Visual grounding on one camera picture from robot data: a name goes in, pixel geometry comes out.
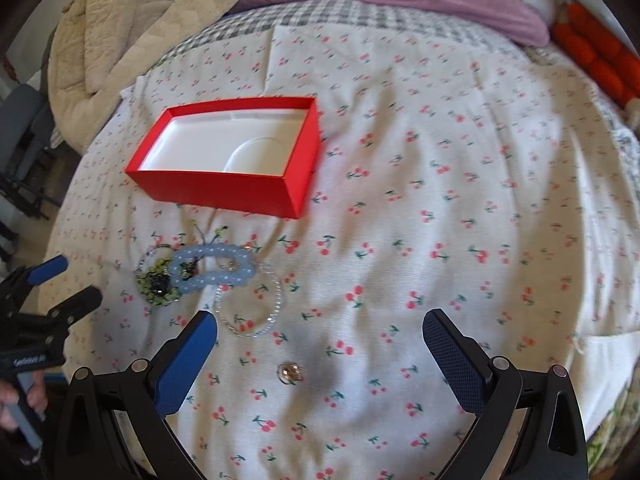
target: cherry print fabric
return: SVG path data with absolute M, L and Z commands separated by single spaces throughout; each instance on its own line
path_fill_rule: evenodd
M 249 244 L 286 304 L 261 338 L 220 324 L 168 418 L 187 453 L 208 478 L 433 478 L 472 416 L 422 341 L 427 310 L 532 370 L 571 369 L 594 348 L 586 339 L 639 328 L 637 143 L 596 92 L 571 66 L 335 24 L 278 25 L 166 61 L 123 92 L 56 220 L 47 255 L 70 268 L 41 309 L 89 284 L 104 294 L 72 329 L 66 374 L 123 370 L 212 309 L 210 290 L 146 304 L 133 270 L 150 247 Z M 299 221 L 154 202 L 124 174 L 166 107 L 257 94 L 318 98 L 321 152 Z M 258 279 L 245 297 L 268 309 L 270 287 Z M 242 302 L 225 312 L 239 330 L 258 322 Z M 304 381 L 282 384 L 283 362 Z M 597 397 L 594 381 L 575 387 Z

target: gray checkered blanket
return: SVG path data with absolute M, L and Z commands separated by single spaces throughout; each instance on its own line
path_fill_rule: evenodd
M 453 40 L 484 48 L 487 52 L 499 52 L 513 59 L 527 59 L 505 36 L 463 18 L 405 7 L 364 4 L 357 0 L 307 0 L 263 7 L 223 18 L 171 49 L 154 67 L 192 48 L 213 41 L 261 32 L 275 25 L 298 26 L 314 23 L 406 30 L 425 38 Z

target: metal screw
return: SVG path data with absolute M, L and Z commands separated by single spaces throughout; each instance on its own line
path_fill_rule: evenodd
M 498 370 L 506 370 L 510 366 L 509 362 L 504 357 L 494 357 L 493 363 Z
M 82 379 L 86 379 L 88 376 L 89 370 L 87 368 L 78 368 L 78 370 L 76 370 L 75 377 L 79 381 L 81 381 Z
M 558 376 L 558 377 L 566 377 L 567 373 L 566 373 L 566 368 L 564 368 L 561 365 L 554 365 L 553 366 L 553 370 L 554 373 Z
M 146 370 L 147 365 L 148 363 L 146 362 L 146 359 L 136 359 L 132 362 L 131 369 L 134 372 L 143 372 Z

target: wrinkled fabric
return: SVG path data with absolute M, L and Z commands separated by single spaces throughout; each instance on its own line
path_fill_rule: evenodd
M 153 202 L 124 174 L 166 107 L 256 94 L 318 98 L 321 152 L 299 221 Z M 432 478 L 473 417 L 424 345 L 429 309 L 523 369 L 585 369 L 602 357 L 593 338 L 635 340 L 638 146 L 628 140 L 628 164 L 621 137 L 634 139 L 573 68 L 448 39 L 309 24 L 199 46 L 138 78 L 84 156 L 47 253 L 70 268 L 40 307 L 100 286 L 101 308 L 72 327 L 65 372 L 123 370 L 214 308 L 208 289 L 146 304 L 133 270 L 150 248 L 251 245 L 280 278 L 280 316 L 260 338 L 219 319 L 169 419 L 204 475 Z M 223 296 L 238 330 L 272 307 L 261 276 Z M 283 362 L 304 381 L 282 384 Z M 598 382 L 624 385 L 631 371 L 606 367 Z M 593 412 L 594 381 L 574 387 Z

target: finger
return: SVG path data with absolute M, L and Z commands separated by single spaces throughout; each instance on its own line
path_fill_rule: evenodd
M 47 392 L 44 388 L 44 384 L 34 384 L 27 393 L 27 403 L 34 410 L 36 405 L 39 405 L 47 400 Z
M 0 404 L 0 428 L 7 431 L 15 431 L 18 428 L 14 418 L 4 404 Z
M 11 413 L 5 407 L 6 404 L 15 404 L 16 402 L 18 402 L 18 393 L 6 381 L 0 381 L 0 428 L 13 431 L 18 427 Z
M 32 372 L 31 377 L 33 378 L 33 384 L 44 384 L 44 370 L 36 370 Z
M 6 381 L 0 381 L 0 402 L 4 404 L 18 402 L 18 392 Z
M 47 409 L 47 406 L 49 405 L 49 399 L 47 399 L 47 397 L 44 397 L 42 400 L 40 400 L 39 402 L 37 402 L 36 404 L 32 405 L 31 407 L 37 412 L 37 413 L 44 413 L 44 410 Z

